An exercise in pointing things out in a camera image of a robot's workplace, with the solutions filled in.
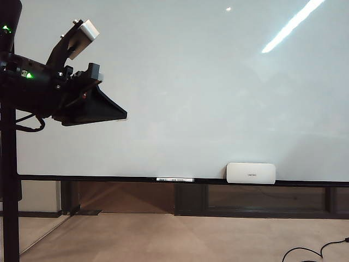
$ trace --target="black cable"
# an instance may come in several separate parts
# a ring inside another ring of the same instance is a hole
[[[327,243],[327,244],[323,245],[323,247],[320,249],[321,257],[323,258],[322,250],[323,250],[325,247],[327,247],[328,245],[339,244],[339,243],[343,243],[343,242],[346,242],[346,240],[330,242],[330,243]]]
[[[22,118],[20,118],[20,119],[16,119],[16,123],[22,122],[22,121],[24,121],[24,120],[27,120],[27,119],[29,119],[29,118],[31,118],[31,117],[33,117],[33,116],[35,116],[35,114],[30,114],[30,115],[27,115],[27,116],[22,117]]]
[[[286,254],[284,255],[284,257],[283,257],[283,259],[282,259],[282,262],[285,261],[286,256],[287,256],[290,252],[292,252],[292,251],[294,251],[294,250],[297,250],[297,249],[303,249],[303,250],[307,250],[307,251],[313,252],[314,254],[317,254],[318,256],[320,256],[320,257],[322,258],[322,255],[319,254],[319,253],[317,253],[317,252],[314,251],[314,250],[311,250],[311,249],[305,248],[305,247],[295,247],[295,248],[290,249],[289,251],[286,252]]]
[[[293,249],[290,249],[289,251],[286,252],[286,254],[284,255],[284,257],[282,258],[282,262],[285,261],[285,258],[286,256],[292,252],[293,250],[297,250],[297,249],[303,249],[303,250],[307,250],[307,251],[310,251],[310,252],[313,252],[315,254],[317,254],[319,257],[323,258],[323,254],[322,254],[322,251],[325,247],[329,246],[329,245],[332,245],[332,244],[338,244],[338,243],[343,243],[343,242],[349,242],[349,237],[347,237],[346,239],[344,240],[341,240],[341,241],[335,241],[335,242],[329,242],[329,243],[326,243],[325,245],[322,246],[322,248],[320,249],[320,253],[317,253],[316,251],[312,250],[312,249],[309,249],[309,248],[305,248],[305,247],[295,247]]]
[[[43,130],[45,128],[45,121],[41,117],[39,117],[39,116],[35,116],[35,117],[37,118],[37,120],[41,124],[41,126],[39,128],[24,127],[24,126],[21,126],[21,125],[17,124],[17,125],[15,125],[16,130],[29,132],[29,133],[34,133],[34,132],[38,132],[38,131]]]

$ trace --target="power cord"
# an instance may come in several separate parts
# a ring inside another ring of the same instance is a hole
[[[34,132],[38,132],[38,131],[43,130],[45,128],[45,121],[41,117],[36,116],[35,114],[30,114],[30,115],[27,115],[25,117],[19,118],[19,119],[16,120],[16,123],[19,123],[19,122],[22,122],[24,120],[27,120],[27,119],[29,119],[29,118],[31,118],[33,116],[35,116],[37,118],[37,120],[39,121],[39,123],[40,123],[40,127],[39,128],[30,128],[30,127],[21,126],[19,124],[15,124],[14,125],[14,129],[15,130],[19,130],[19,131],[23,131],[23,132],[29,132],[29,133],[34,133]],[[0,123],[0,131],[4,130],[6,128],[10,128],[10,126],[5,126],[5,125],[2,125]]]
[[[339,243],[344,243],[344,242],[347,242],[349,243],[349,237],[347,237],[346,239],[344,240],[341,240],[341,241],[335,241],[335,242],[329,242],[325,245],[322,246],[322,248],[320,249],[320,253],[317,253],[316,251],[312,250],[312,249],[309,249],[309,248],[305,248],[305,247],[295,247],[295,248],[292,248],[290,249],[289,251],[286,252],[286,254],[284,255],[283,259],[282,259],[282,262],[285,261],[285,258],[286,256],[291,253],[292,251],[294,250],[297,250],[297,249],[303,249],[303,250],[307,250],[307,251],[310,251],[310,252],[313,252],[314,254],[317,254],[319,257],[323,258],[323,255],[322,255],[322,251],[325,247],[329,246],[329,245],[332,245],[332,244],[339,244]],[[315,262],[315,261],[312,261],[312,260],[307,260],[307,261],[302,261],[302,262]]]

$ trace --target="beige carpet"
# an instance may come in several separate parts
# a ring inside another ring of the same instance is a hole
[[[49,233],[57,225],[65,221],[68,216],[60,216],[58,218],[32,218],[21,217],[20,225],[20,252],[22,253],[32,244],[36,243],[43,236]],[[3,242],[2,242],[2,217],[0,218],[0,261],[3,259]]]
[[[69,219],[21,256],[21,262],[281,261],[295,246],[315,250],[349,236],[349,221],[175,217],[113,214]],[[345,262],[349,243],[325,249],[324,261]],[[306,251],[287,262],[321,261]]]

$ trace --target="white box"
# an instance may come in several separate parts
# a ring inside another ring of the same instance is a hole
[[[274,164],[229,163],[227,165],[228,183],[274,184],[275,178]]]

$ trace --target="green light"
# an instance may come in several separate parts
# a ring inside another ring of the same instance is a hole
[[[2,29],[7,30],[9,33],[11,33],[11,29],[7,25],[4,25]]]
[[[26,78],[34,78],[34,76],[31,73],[28,73]]]

